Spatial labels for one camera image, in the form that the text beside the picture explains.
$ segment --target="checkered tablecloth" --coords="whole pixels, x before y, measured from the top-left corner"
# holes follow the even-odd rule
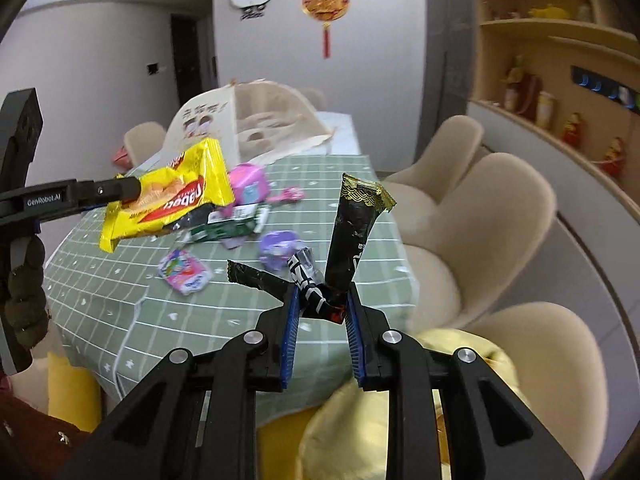
[[[265,232],[297,231],[322,270],[343,171],[376,178],[361,155],[290,156],[267,167],[273,192],[299,186],[306,198],[276,206]],[[71,231],[49,262],[44,287],[69,359],[92,370],[114,399],[130,392],[173,348],[194,354],[219,349],[254,328],[261,311],[279,305],[265,292],[227,281],[227,259],[260,267],[257,241],[234,250],[219,242],[191,245],[214,277],[204,290],[183,296],[156,269],[181,235],[124,240],[109,254],[97,245],[103,217],[103,210],[90,212]],[[417,285],[388,213],[379,216],[370,234],[355,282],[363,304],[382,309],[391,326],[404,329]],[[257,422],[323,402],[350,370],[344,326],[301,320],[289,388],[258,397]]]

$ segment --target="pink candy package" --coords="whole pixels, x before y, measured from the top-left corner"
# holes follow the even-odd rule
[[[257,204],[265,200],[270,192],[264,169],[248,162],[229,171],[229,182],[236,205]]]
[[[207,266],[184,249],[171,251],[160,260],[158,274],[185,296],[202,290],[212,278]]]

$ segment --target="hand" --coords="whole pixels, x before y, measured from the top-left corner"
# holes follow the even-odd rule
[[[42,290],[45,250],[42,241],[31,237],[26,246],[24,263],[11,270],[9,251],[0,261],[0,309],[25,349],[31,350],[47,335],[49,314],[47,298]]]

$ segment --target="white table surface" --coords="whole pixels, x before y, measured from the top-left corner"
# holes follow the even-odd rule
[[[349,114],[339,114],[336,112],[316,112],[316,116],[326,126],[334,130],[334,136],[320,146],[311,148],[297,155],[360,155],[360,145],[358,136],[353,127],[353,120]],[[145,162],[140,164],[141,170],[152,170],[158,163],[160,152],[150,156]]]

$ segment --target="purple container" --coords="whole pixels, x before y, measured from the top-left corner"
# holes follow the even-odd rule
[[[229,171],[229,183],[236,197],[236,205],[263,202],[270,193],[264,169],[248,162]]]
[[[269,270],[277,271],[306,244],[295,231],[272,231],[260,238],[260,261]]]

